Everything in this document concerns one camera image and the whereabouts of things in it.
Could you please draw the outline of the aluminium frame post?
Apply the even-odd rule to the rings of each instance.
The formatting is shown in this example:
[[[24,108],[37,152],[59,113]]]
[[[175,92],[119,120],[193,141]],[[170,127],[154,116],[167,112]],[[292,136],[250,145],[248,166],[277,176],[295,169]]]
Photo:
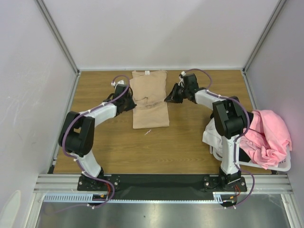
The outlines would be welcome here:
[[[251,54],[249,55],[249,58],[247,59],[242,72],[244,74],[247,73],[247,71],[249,70],[250,66],[252,65],[254,59],[256,58],[259,50],[261,49],[264,41],[266,40],[268,34],[270,33],[272,27],[274,26],[274,24],[276,23],[279,15],[281,14],[281,12],[283,11],[284,7],[286,6],[288,0],[279,0],[269,18],[269,20],[266,23],[266,26],[264,27],[260,37],[258,38],[258,41],[256,43],[256,45],[254,46]]]
[[[57,44],[59,45],[60,49],[62,50],[65,58],[67,59],[69,65],[71,66],[71,68],[73,69],[74,73],[76,75],[79,74],[80,70],[78,69],[78,67],[76,66],[76,63],[53,19],[53,17],[51,16],[45,2],[43,0],[34,0],[34,2],[36,3],[38,9],[40,10],[44,20],[46,21],[51,33],[53,34],[55,40],[57,41]]]

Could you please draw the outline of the white t shirt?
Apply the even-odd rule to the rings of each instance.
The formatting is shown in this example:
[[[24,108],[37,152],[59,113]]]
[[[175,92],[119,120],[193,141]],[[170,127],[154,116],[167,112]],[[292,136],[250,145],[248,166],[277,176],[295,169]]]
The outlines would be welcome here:
[[[222,138],[216,130],[214,118],[207,124],[203,132],[202,141],[211,146],[215,150],[215,153],[222,157]]]

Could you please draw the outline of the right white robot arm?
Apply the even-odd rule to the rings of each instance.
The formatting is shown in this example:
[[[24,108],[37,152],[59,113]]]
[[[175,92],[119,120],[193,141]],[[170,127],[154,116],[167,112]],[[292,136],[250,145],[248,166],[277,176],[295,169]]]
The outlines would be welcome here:
[[[195,74],[183,71],[179,79],[164,101],[181,104],[184,99],[188,99],[212,110],[216,131],[222,139],[223,152],[216,186],[229,191],[241,180],[239,141],[250,125],[248,113],[237,99],[199,87]]]

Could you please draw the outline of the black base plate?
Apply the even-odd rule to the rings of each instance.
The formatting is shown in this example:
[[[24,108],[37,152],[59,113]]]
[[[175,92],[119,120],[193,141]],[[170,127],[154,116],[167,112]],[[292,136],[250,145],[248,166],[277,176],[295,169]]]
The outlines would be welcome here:
[[[139,193],[144,195],[200,192],[246,192],[245,178],[224,186],[218,175],[210,174],[105,174],[104,180],[114,185],[114,194]]]

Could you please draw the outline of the black t shirt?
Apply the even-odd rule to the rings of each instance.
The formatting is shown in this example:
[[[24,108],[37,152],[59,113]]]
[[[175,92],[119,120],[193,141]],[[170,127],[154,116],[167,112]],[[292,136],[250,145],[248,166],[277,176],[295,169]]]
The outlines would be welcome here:
[[[210,115],[210,119],[212,119],[212,118],[214,118],[214,114],[213,113]],[[241,162],[250,162],[251,161],[250,157],[241,148],[239,148],[239,160]]]

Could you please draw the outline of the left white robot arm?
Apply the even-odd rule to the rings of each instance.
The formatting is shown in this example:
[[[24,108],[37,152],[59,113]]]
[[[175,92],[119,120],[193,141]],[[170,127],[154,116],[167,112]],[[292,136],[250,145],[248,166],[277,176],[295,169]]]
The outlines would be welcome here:
[[[112,86],[114,92],[99,106],[79,113],[70,111],[58,139],[65,156],[73,158],[94,190],[100,190],[105,183],[109,183],[104,179],[103,169],[93,154],[95,128],[136,107],[128,84],[121,80],[112,83]]]

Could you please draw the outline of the right aluminium frame post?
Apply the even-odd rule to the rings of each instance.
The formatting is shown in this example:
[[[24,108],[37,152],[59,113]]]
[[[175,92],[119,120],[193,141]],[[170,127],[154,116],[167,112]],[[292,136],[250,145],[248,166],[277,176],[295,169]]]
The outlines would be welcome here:
[[[269,20],[266,23],[266,26],[264,27],[260,37],[258,38],[258,41],[256,43],[256,45],[254,46],[251,54],[249,55],[249,58],[247,59],[242,72],[244,74],[247,73],[247,71],[249,70],[250,66],[252,65],[254,59],[256,58],[259,50],[261,49],[264,41],[266,40],[268,34],[270,33],[272,27],[274,26],[274,24],[276,23],[279,15],[281,14],[281,12],[283,11],[284,7],[286,6],[288,0],[279,0],[269,18]]]

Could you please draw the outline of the pink t shirt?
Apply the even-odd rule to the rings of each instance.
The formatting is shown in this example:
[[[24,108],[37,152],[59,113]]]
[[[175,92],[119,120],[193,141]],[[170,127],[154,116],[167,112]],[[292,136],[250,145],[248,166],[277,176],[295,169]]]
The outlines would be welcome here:
[[[240,148],[251,161],[264,169],[276,167],[292,149],[289,130],[284,120],[271,110],[254,110],[249,130],[240,139]]]

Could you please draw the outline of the beige t shirt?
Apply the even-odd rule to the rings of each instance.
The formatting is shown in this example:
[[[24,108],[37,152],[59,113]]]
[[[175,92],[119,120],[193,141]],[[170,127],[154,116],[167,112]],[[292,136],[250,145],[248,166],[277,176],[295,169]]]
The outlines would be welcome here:
[[[166,95],[167,72],[133,71],[130,86],[133,90],[133,129],[168,127],[170,124]]]

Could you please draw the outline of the left aluminium frame post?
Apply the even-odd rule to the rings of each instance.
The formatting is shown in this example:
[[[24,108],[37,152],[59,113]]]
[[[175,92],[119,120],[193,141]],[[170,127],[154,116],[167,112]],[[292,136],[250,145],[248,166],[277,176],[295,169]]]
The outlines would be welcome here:
[[[55,40],[57,41],[57,44],[59,45],[60,49],[62,50],[65,58],[67,59],[69,65],[71,66],[71,68],[73,69],[74,73],[76,75],[79,74],[80,70],[78,69],[78,67],[76,66],[76,63],[53,19],[53,17],[51,16],[45,2],[43,0],[34,0],[34,2],[36,3],[38,9],[40,10],[44,20],[46,21],[51,33],[53,34]]]

